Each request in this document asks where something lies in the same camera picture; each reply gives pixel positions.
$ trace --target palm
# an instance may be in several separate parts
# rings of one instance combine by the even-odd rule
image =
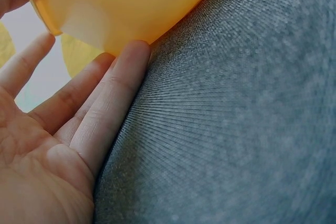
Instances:
[[[8,125],[0,132],[0,180],[6,181],[0,187],[2,198],[34,211],[39,217],[35,223],[89,222],[94,176],[87,165],[76,151],[21,112],[3,89],[0,97],[1,123]],[[20,185],[25,191],[15,194]],[[13,215],[19,209],[11,206],[7,211]]]

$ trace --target hand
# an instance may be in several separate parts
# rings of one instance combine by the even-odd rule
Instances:
[[[0,0],[0,17],[27,0]],[[0,223],[91,223],[95,178],[140,86],[146,43],[99,55],[29,113],[14,98],[54,44],[39,37],[0,72]]]

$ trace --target gray cushion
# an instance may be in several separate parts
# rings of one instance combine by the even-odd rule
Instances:
[[[336,0],[204,0],[155,60],[95,223],[335,223]]]

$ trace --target yellow object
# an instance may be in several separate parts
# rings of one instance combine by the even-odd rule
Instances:
[[[54,35],[67,33],[118,55],[133,39],[153,43],[200,0],[30,0]]]
[[[15,47],[6,27],[0,22],[0,68],[15,54]]]
[[[102,53],[101,50],[93,48],[67,34],[62,34],[61,44],[64,63],[72,78]]]

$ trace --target background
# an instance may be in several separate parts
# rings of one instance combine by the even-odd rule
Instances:
[[[5,14],[0,21],[0,67],[45,31],[30,3]],[[50,53],[17,96],[17,105],[24,112],[30,111],[63,87],[99,53],[68,35],[57,37]]]

